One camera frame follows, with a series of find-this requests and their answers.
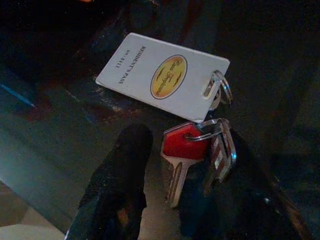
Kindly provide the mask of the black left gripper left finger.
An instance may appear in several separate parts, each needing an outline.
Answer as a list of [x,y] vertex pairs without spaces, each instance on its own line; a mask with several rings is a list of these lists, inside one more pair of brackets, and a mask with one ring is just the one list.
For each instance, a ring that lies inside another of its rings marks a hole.
[[124,128],[93,172],[64,240],[138,240],[145,171],[153,146],[142,123]]

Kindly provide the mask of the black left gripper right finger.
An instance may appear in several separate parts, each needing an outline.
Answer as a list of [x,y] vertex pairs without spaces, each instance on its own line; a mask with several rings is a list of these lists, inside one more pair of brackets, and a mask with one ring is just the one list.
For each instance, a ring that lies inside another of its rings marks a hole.
[[182,193],[189,240],[313,240],[298,208],[259,166],[246,141],[231,136],[237,159],[223,181],[208,180],[209,157],[192,168]]

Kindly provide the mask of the silver key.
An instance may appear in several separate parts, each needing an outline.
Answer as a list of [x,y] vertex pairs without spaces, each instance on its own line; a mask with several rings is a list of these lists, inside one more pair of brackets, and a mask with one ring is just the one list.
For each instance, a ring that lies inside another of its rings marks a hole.
[[225,118],[217,120],[218,134],[209,146],[209,165],[203,181],[203,195],[211,194],[213,186],[222,183],[236,164],[237,152],[231,134],[230,122]]

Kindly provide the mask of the red head key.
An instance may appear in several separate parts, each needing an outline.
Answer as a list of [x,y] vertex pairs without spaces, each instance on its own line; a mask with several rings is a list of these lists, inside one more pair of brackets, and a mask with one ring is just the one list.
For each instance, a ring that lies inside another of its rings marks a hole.
[[203,136],[193,122],[164,132],[161,156],[173,166],[167,194],[167,202],[171,208],[176,208],[179,204],[189,167],[204,160],[209,143],[210,140]]

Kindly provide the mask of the white key card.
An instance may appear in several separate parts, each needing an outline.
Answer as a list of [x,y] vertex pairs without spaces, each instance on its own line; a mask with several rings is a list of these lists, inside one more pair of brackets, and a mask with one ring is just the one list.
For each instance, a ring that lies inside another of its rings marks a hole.
[[227,58],[137,33],[127,35],[96,83],[186,120],[204,121],[220,83],[205,91],[214,71],[225,74]]

